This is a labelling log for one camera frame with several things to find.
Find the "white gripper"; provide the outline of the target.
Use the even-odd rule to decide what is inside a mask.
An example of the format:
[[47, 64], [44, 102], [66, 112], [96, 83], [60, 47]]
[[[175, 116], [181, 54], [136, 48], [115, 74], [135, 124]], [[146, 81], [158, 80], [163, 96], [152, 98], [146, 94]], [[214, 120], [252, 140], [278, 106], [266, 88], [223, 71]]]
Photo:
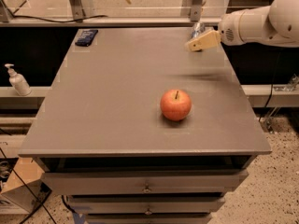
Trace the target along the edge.
[[220, 42], [227, 46], [239, 46], [245, 43], [241, 36], [241, 20], [246, 9], [224, 14], [218, 24], [218, 31], [204, 31], [185, 44], [188, 51], [198, 51], [217, 47]]

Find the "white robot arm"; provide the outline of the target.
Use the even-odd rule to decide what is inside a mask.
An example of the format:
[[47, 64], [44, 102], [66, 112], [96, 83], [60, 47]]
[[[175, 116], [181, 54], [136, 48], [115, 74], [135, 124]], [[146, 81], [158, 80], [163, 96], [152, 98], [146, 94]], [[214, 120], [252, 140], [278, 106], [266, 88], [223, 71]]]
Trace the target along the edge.
[[216, 47], [259, 43], [267, 46], [299, 47], [299, 0], [274, 0], [270, 6], [224, 14], [218, 30], [206, 29], [185, 47], [197, 51]]

